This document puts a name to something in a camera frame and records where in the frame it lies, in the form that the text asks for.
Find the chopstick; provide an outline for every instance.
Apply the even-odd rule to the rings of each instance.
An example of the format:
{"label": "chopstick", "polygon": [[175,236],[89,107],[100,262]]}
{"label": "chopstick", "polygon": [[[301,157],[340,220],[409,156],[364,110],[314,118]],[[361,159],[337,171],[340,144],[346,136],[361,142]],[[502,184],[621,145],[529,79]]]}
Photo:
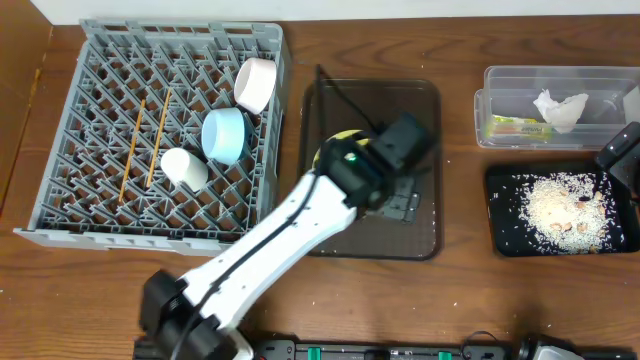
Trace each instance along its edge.
{"label": "chopstick", "polygon": [[136,136],[138,135],[138,131],[140,131],[140,122],[142,122],[142,113],[144,112],[145,105],[146,100],[142,99],[142,102],[140,103],[140,111],[138,112],[138,120],[136,121],[136,130],[133,132],[133,138],[131,139],[131,148],[129,148],[129,157],[127,157],[127,167],[125,167],[124,169],[124,177],[122,178],[122,186],[120,187],[120,196],[118,196],[118,203],[122,202],[125,184],[127,183],[127,179],[129,178],[129,170],[131,169],[131,156],[133,156],[133,151],[136,148]]}
{"label": "chopstick", "polygon": [[160,125],[158,126],[158,135],[156,136],[156,148],[153,150],[153,157],[151,158],[151,167],[149,168],[149,177],[147,178],[147,188],[151,186],[151,179],[153,179],[153,170],[156,167],[156,158],[158,157],[158,149],[160,149],[160,139],[162,139],[162,129],[164,129],[164,121],[167,118],[167,109],[169,108],[169,98],[171,97],[171,88],[167,91],[167,98],[164,101],[164,107],[162,108],[162,117],[160,118]]}

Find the transparent plastic container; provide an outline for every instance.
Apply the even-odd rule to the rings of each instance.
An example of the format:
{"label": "transparent plastic container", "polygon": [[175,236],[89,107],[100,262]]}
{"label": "transparent plastic container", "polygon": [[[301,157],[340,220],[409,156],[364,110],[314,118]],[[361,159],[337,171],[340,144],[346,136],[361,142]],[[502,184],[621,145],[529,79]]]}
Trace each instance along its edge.
{"label": "transparent plastic container", "polygon": [[[478,145],[519,150],[600,150],[628,123],[640,121],[639,85],[638,67],[489,67],[484,89],[475,94]],[[573,130],[561,133],[558,126],[544,121],[533,104],[543,89],[558,102],[573,95],[589,95]],[[494,115],[537,122],[497,123]]]}

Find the wooden table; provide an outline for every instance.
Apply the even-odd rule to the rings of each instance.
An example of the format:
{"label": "wooden table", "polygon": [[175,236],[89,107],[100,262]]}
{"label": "wooden table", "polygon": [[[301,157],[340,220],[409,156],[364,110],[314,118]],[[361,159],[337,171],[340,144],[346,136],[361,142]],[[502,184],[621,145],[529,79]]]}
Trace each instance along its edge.
{"label": "wooden table", "polygon": [[[527,331],[640,350],[640,254],[502,259],[494,255],[483,174],[497,161],[584,153],[476,145],[473,94],[487,66],[640,65],[640,16],[282,24],[293,76],[280,197],[296,182],[303,91],[322,63],[335,77],[418,78],[442,95],[444,248],[408,263],[305,258],[247,316],[255,334],[304,340],[453,343],[475,330]],[[56,27],[0,223],[0,358],[129,359],[143,282],[206,258],[39,247],[26,226],[84,35]]]}

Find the yellow green packet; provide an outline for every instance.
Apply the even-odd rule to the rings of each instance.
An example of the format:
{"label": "yellow green packet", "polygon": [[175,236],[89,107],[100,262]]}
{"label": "yellow green packet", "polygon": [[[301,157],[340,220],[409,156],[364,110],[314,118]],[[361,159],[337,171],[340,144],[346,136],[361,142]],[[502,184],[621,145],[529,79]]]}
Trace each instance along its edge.
{"label": "yellow green packet", "polygon": [[485,136],[487,138],[517,136],[525,139],[548,141],[551,138],[551,128],[548,126],[536,126],[536,124],[542,125],[536,119],[493,115],[493,120],[489,121],[485,128]]}

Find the cup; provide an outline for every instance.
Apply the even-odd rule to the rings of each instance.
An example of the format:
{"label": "cup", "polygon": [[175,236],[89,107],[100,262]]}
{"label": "cup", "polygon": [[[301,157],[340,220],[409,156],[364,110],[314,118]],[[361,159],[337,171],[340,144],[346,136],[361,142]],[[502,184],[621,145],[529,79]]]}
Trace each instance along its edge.
{"label": "cup", "polygon": [[245,148],[244,118],[236,108],[216,109],[207,114],[200,140],[204,155],[225,165],[233,165]]}
{"label": "cup", "polygon": [[193,192],[200,190],[209,178],[207,165],[181,148],[167,150],[160,159],[160,168],[174,185],[185,183]]}
{"label": "cup", "polygon": [[249,58],[238,72],[233,97],[239,105],[257,115],[269,104],[275,85],[276,63]]}

